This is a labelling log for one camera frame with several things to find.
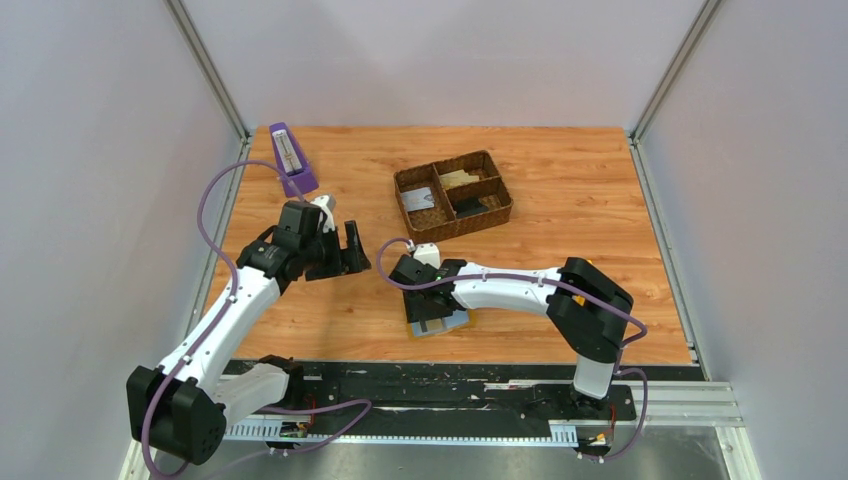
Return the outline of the black card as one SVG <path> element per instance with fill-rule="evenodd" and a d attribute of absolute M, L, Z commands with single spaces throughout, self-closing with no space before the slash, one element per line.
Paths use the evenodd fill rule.
<path fill-rule="evenodd" d="M 477 197 L 470 197 L 453 204 L 455 215 L 458 219 L 482 214 L 489 208 Z"/>

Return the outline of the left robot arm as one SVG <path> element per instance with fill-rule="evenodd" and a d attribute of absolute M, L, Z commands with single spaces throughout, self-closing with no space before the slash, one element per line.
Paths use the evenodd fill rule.
<path fill-rule="evenodd" d="M 154 368 L 137 367 L 126 384 L 132 437 L 160 452 L 201 465 L 227 427 L 274 405 L 298 411 L 306 400 L 303 368 L 268 355 L 248 372 L 224 381 L 235 350 L 289 285 L 368 270 L 371 264 L 354 221 L 342 247 L 333 220 L 335 199 L 288 201 L 279 221 L 232 262 L 231 278 L 187 338 Z"/>

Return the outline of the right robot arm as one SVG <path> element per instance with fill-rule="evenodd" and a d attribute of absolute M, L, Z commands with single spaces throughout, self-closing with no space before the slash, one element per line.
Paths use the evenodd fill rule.
<path fill-rule="evenodd" d="M 416 337 L 467 326 L 481 309 L 548 318 L 577 355 L 570 392 L 575 411 L 592 418 L 609 407 L 634 300 L 588 260 L 570 257 L 559 268 L 508 270 L 461 259 L 435 267 L 405 254 L 388 279 L 402 290 Z"/>

